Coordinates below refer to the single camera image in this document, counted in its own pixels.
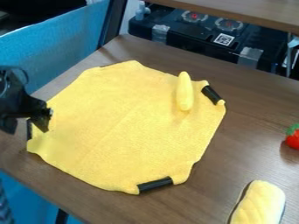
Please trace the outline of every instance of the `yellow towel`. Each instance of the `yellow towel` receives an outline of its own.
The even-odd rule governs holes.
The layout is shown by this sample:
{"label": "yellow towel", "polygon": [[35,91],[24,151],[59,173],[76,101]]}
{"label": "yellow towel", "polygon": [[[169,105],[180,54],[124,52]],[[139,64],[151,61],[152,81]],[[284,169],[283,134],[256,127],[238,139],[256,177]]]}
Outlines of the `yellow towel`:
{"label": "yellow towel", "polygon": [[191,83],[184,111],[173,75],[136,61],[86,70],[48,102],[50,131],[33,127],[27,150],[106,190],[138,194],[137,185],[165,177],[183,183],[226,112],[201,93],[206,85]]}
{"label": "yellow towel", "polygon": [[285,194],[275,185],[255,180],[240,197],[229,224],[278,224],[285,206]]}

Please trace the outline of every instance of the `qr code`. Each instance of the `qr code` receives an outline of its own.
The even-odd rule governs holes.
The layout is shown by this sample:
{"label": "qr code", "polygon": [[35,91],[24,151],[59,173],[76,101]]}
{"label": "qr code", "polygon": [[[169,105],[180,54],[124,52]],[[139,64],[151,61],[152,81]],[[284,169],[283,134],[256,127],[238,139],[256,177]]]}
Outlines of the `qr code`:
{"label": "qr code", "polygon": [[214,43],[220,44],[223,46],[229,46],[234,40],[233,36],[226,35],[224,33],[220,33],[218,37],[214,40]]}

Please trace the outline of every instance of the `blue panel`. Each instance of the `blue panel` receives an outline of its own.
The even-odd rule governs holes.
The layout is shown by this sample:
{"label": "blue panel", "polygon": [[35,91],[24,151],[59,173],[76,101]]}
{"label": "blue panel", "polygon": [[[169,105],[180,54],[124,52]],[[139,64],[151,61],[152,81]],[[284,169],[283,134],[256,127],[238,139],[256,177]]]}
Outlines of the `blue panel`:
{"label": "blue panel", "polygon": [[68,12],[0,37],[0,65],[28,72],[29,93],[96,50],[108,0]]}
{"label": "blue panel", "polygon": [[[96,50],[109,0],[0,37],[0,65],[26,70],[32,93]],[[53,224],[58,208],[0,172],[16,223]],[[81,224],[70,217],[68,224]]]}
{"label": "blue panel", "polygon": [[58,211],[56,206],[2,172],[0,172],[0,179],[3,182],[5,195],[17,224],[55,223]]}

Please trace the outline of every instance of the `strawberry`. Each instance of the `strawberry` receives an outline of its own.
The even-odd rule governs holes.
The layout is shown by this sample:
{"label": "strawberry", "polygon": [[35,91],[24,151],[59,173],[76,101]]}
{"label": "strawberry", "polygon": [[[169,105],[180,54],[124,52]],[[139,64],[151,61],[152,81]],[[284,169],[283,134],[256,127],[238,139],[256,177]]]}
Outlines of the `strawberry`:
{"label": "strawberry", "polygon": [[299,150],[299,123],[295,123],[288,128],[286,144],[295,150]]}

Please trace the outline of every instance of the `wooden table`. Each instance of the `wooden table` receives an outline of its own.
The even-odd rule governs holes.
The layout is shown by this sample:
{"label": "wooden table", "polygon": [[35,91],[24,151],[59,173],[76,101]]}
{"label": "wooden table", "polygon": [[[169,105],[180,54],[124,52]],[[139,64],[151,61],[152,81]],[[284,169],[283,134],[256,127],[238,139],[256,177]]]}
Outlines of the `wooden table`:
{"label": "wooden table", "polygon": [[49,99],[85,69],[126,60],[171,74],[186,70],[226,100],[226,117],[186,183],[139,196],[95,188],[26,152],[24,121],[15,136],[0,133],[0,168],[85,222],[222,224],[253,179],[278,185],[288,202],[282,223],[299,222],[299,152],[282,142],[299,121],[298,81],[120,36],[34,95]]}
{"label": "wooden table", "polygon": [[299,35],[297,0],[146,0]]}

